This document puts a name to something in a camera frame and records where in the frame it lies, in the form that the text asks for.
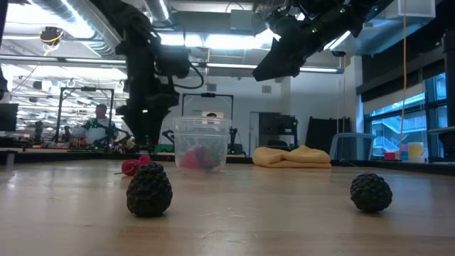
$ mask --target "desk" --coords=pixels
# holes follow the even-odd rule
[[[381,169],[263,169],[228,164],[206,177],[164,163],[165,216],[135,218],[121,161],[17,164],[0,171],[2,255],[453,255],[455,178]],[[363,215],[352,179],[374,171],[392,205]]]

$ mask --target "yellow cloth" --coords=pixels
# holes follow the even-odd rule
[[[290,152],[260,147],[253,153],[253,162],[270,168],[331,168],[330,156],[326,152],[307,146]]]

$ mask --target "pipe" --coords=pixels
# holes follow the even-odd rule
[[[109,25],[107,19],[88,0],[30,0],[32,4],[59,16],[73,28],[82,28],[83,32],[94,31],[93,42],[83,42],[103,58],[118,58],[115,47],[120,44],[120,35]]]
[[[167,0],[145,0],[145,5],[154,21],[164,22],[171,17],[171,8]]]

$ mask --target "plastic container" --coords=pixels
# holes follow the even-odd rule
[[[173,119],[176,165],[182,171],[218,172],[226,164],[231,120],[213,117]]]

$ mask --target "black textured ball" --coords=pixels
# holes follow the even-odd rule
[[[139,167],[127,190],[128,210],[138,217],[163,214],[172,201],[172,187],[161,164]]]
[[[350,185],[350,199],[359,210],[375,213],[389,207],[392,191],[383,177],[361,174]]]

